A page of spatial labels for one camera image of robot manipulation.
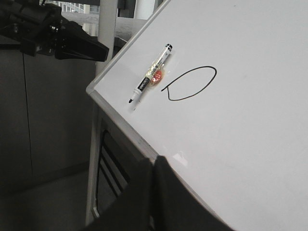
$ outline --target floor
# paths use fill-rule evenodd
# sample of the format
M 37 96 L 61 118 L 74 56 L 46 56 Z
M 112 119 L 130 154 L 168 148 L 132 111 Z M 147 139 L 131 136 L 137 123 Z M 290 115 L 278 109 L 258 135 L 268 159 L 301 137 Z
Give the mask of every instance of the floor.
M 88 171 L 0 200 L 0 231 L 78 231 L 85 226 Z

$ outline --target dry erase marker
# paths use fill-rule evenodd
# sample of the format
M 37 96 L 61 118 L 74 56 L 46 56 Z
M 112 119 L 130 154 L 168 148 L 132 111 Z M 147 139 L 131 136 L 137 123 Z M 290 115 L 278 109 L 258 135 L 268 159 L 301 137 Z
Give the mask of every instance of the dry erase marker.
M 141 81 L 138 87 L 135 88 L 134 93 L 129 100 L 129 103 L 131 103 L 133 100 L 135 100 L 137 97 L 141 95 L 141 93 L 144 91 L 145 87 L 148 85 L 155 72 L 162 67 L 164 61 L 170 55 L 171 51 L 172 51 L 172 46 L 170 44 L 167 44 L 162 50 L 162 52 L 160 52 L 157 59 L 155 59 L 152 66 L 148 69 L 144 79 Z

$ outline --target whiteboard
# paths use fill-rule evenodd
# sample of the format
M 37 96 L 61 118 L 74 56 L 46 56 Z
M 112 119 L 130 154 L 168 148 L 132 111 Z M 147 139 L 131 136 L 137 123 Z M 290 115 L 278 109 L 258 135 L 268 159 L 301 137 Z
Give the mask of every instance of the whiteboard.
M 169 0 L 89 85 L 137 147 L 238 231 L 308 230 L 308 1 Z M 129 104 L 162 48 L 161 83 Z M 188 70 L 199 94 L 161 89 Z M 200 69 L 170 86 L 194 93 Z

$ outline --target black marker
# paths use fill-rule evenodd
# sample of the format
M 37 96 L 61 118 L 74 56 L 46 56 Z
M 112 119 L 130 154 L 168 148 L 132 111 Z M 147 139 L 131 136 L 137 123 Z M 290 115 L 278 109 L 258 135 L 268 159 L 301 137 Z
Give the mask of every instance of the black marker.
M 141 93 L 146 88 L 146 86 L 150 82 L 155 72 L 162 67 L 164 61 L 170 55 L 171 51 L 172 51 L 172 46 L 170 44 L 167 44 L 164 47 L 163 51 L 160 52 L 157 59 L 153 62 L 152 66 L 148 69 L 144 79 L 141 81 L 139 86 L 135 88 L 134 93 L 129 100 L 129 103 L 131 103 L 133 100 L 135 100 L 136 97 L 139 97 L 141 95 Z

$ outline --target hand-drawn shape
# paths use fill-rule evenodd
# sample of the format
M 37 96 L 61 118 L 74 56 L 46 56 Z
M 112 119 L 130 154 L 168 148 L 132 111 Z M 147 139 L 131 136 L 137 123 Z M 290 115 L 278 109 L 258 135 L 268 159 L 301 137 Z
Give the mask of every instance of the hand-drawn shape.
M 181 77 L 183 77 L 184 75 L 186 75 L 186 74 L 188 74 L 188 73 L 190 73 L 190 72 L 193 72 L 193 71 L 195 71 L 195 70 L 201 69 L 201 68 L 210 68 L 210 69 L 213 69 L 213 70 L 215 71 L 215 72 L 214 72 L 214 75 L 213 75 L 213 77 L 210 79 L 210 81 L 209 81 L 209 82 L 205 82 L 205 83 L 204 83 L 205 86 L 204 86 L 201 90 L 197 91 L 197 92 L 194 93 L 194 94 L 191 94 L 191 95 L 186 96 L 186 97 L 182 97 L 182 98 L 180 98 L 180 99 L 171 99 L 171 98 L 170 98 L 170 92 L 169 92 L 169 87 L 170 87 L 170 85 L 173 84 L 173 83 L 174 83 L 175 81 L 177 81 L 178 79 L 180 79 Z M 169 83 L 167 86 L 165 86 L 161 91 L 167 89 L 168 98 L 169 98 L 169 100 L 171 100 L 171 101 L 185 100 L 185 99 L 188 99 L 188 98 L 190 98 L 190 97 L 192 97 L 192 96 L 195 96 L 195 95 L 199 94 L 199 93 L 202 92 L 205 88 L 207 88 L 207 86 L 210 85 L 211 82 L 214 80 L 216 74 L 217 74 L 216 68 L 214 68 L 214 67 L 212 67 L 212 66 L 200 66 L 200 67 L 194 68 L 194 69 L 189 70 L 189 71 L 185 72 L 184 74 L 180 75 L 180 76 L 177 77 L 175 80 L 173 80 L 171 83 Z

